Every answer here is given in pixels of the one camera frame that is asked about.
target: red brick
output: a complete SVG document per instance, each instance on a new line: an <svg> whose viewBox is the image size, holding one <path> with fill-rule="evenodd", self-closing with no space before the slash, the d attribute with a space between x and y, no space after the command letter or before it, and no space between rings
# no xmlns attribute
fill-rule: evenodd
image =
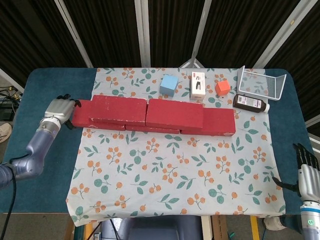
<svg viewBox="0 0 320 240"><path fill-rule="evenodd" d="M203 108L203 128L182 130L182 134L232 136L236 133L234 110L229 108Z"/></svg>
<svg viewBox="0 0 320 240"><path fill-rule="evenodd" d="M89 118L95 123L145 126L147 100L143 98L94 95Z"/></svg>
<svg viewBox="0 0 320 240"><path fill-rule="evenodd" d="M203 127L200 103L150 99L145 125L152 128L199 130Z"/></svg>
<svg viewBox="0 0 320 240"><path fill-rule="evenodd" d="M92 101L90 100L80 100L81 107L75 107L72 124L75 127L79 128L92 128L92 129L107 129L107 130L117 130L124 131L124 124L114 124L114 123L105 123L105 122L93 122L89 120L89 112L92 109Z"/></svg>
<svg viewBox="0 0 320 240"><path fill-rule="evenodd" d="M178 129L148 127L148 126L125 125L125 129L128 131L162 133L162 134L179 134L180 133L180 130Z"/></svg>

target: metal frame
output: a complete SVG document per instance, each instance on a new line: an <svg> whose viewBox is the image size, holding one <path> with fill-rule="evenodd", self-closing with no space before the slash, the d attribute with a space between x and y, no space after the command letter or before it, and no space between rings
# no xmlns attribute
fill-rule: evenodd
<svg viewBox="0 0 320 240"><path fill-rule="evenodd" d="M274 36L272 41L266 47L262 55L259 57L257 62L254 64L253 68L263 69L271 60L271 58L276 54L279 48L285 43L288 37L296 29L296 27L301 23L304 17L312 9L312 7L317 3L318 0L302 0L298 3L295 9L292 11L290 16L286 19L282 27L279 29L277 34Z"/></svg>
<svg viewBox="0 0 320 240"><path fill-rule="evenodd" d="M308 128L308 127L311 127L312 125L315 125L317 123L320 122L320 114L309 119L308 121L305 122L305 126Z"/></svg>
<svg viewBox="0 0 320 240"><path fill-rule="evenodd" d="M11 83L16 89L18 89L21 93L23 93L25 91L25 89L20 86L20 84L18 84L12 77L10 77L5 71L3 71L0 68L0 77L2 77L4 80L8 81L9 83Z"/></svg>
<svg viewBox="0 0 320 240"><path fill-rule="evenodd" d="M309 139L311 142L312 150L314 151L314 155L320 163L320 158L319 158L319 156L317 156L320 154L320 137L313 135L311 133L308 133L308 135L309 135Z"/></svg>
<svg viewBox="0 0 320 240"><path fill-rule="evenodd" d="M134 0L141 67L151 67L148 0Z"/></svg>
<svg viewBox="0 0 320 240"><path fill-rule="evenodd" d="M199 47L200 47L200 44L201 44L202 36L204 34L204 30L205 30L205 26L206 26L206 23L207 23L207 18L208 18L211 2L212 2L212 0L205 0L204 1L202 14L201 14L198 30L196 32L196 37L195 37L195 41L194 41L194 45L193 45L191 58L180 66L180 68L182 68L182 69L184 69L184 68L194 68L194 67L196 67L198 69L204 68L204 66L196 59L196 57L198 55L198 51L199 51Z"/></svg>
<svg viewBox="0 0 320 240"><path fill-rule="evenodd" d="M91 60L88 56L88 53L85 49L85 46L80 39L80 36L79 36L78 31L76 29L76 26L74 25L74 22L72 21L72 18L69 14L69 11L65 5L64 0L54 0L54 3L56 4L66 26L67 26L75 44L76 44L76 46L77 46L77 48L79 49L79 52L80 52L80 54L86 64L86 66L88 68L93 68L94 66L91 63Z"/></svg>

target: shoe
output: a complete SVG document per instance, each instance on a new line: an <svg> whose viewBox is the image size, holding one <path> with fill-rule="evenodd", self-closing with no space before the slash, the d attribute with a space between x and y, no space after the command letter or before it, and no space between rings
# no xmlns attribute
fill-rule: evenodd
<svg viewBox="0 0 320 240"><path fill-rule="evenodd" d="M278 216L264 218L263 224L266 229L271 231L279 231L286 228L286 226L281 224L280 217Z"/></svg>
<svg viewBox="0 0 320 240"><path fill-rule="evenodd" d="M2 124L0 126L0 143L7 140L12 133L12 127L9 123Z"/></svg>

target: black wire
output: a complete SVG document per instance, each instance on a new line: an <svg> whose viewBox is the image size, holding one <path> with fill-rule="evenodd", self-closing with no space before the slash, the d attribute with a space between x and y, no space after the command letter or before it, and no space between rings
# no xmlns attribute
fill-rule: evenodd
<svg viewBox="0 0 320 240"><path fill-rule="evenodd" d="M111 218L110 218L110 222L111 222L111 224L112 224L112 227L113 227L113 231L114 231L116 240L121 240L121 239L120 239L120 236L119 236L119 234L118 234L118 231L116 230L116 226L115 226L115 224L114 224L114 221L112 221Z"/></svg>
<svg viewBox="0 0 320 240"><path fill-rule="evenodd" d="M96 228L91 232L90 236L86 239L89 240L91 238L91 236L95 233L95 231L98 229L98 227L101 225L102 222L99 222L98 226L96 226Z"/></svg>
<svg viewBox="0 0 320 240"><path fill-rule="evenodd" d="M262 240L265 240L266 232L267 232L267 228L264 229L264 232L263 232L263 235L262 235Z"/></svg>
<svg viewBox="0 0 320 240"><path fill-rule="evenodd" d="M24 157L28 156L29 153L27 153L26 155L23 155L23 156L18 156L18 157L13 157L13 158L10 158L9 159L9 163L12 164L13 160L17 160L17 159L23 159Z"/></svg>
<svg viewBox="0 0 320 240"><path fill-rule="evenodd" d="M0 101L1 101L1 103L0 103L0 108L2 107L2 105L3 105L5 102L12 102L12 103L14 103L14 106L15 106L16 108L19 107L19 104L20 104L20 103L16 100L15 97L13 97L13 96L17 93L17 91L15 91L15 93L13 93L12 95L10 95L8 91L7 91L7 94L3 94L3 93L1 93L2 91L4 91L4 90L0 90L0 96L4 96L5 98L3 98L3 99L0 100Z"/></svg>
<svg viewBox="0 0 320 240"><path fill-rule="evenodd" d="M8 214L6 216L5 222L4 222L4 226L2 229L2 233L1 233L1 238L0 240L3 240L6 234L6 230L7 230L7 226L8 226L8 222L9 222L9 218L11 216L11 212L12 212L12 208L14 207L15 204L15 200L16 200L16 193L17 193L17 183L16 183L16 177L14 174L14 171L9 167L11 173L12 173L12 181L13 181L13 194L12 194L12 200L11 200L11 205L8 211Z"/></svg>

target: white box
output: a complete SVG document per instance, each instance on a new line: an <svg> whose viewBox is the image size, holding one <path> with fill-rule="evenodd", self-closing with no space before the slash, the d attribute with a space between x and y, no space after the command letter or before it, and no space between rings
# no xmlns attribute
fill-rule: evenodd
<svg viewBox="0 0 320 240"><path fill-rule="evenodd" d="M203 100L206 96L206 76L204 72L192 72L191 100Z"/></svg>

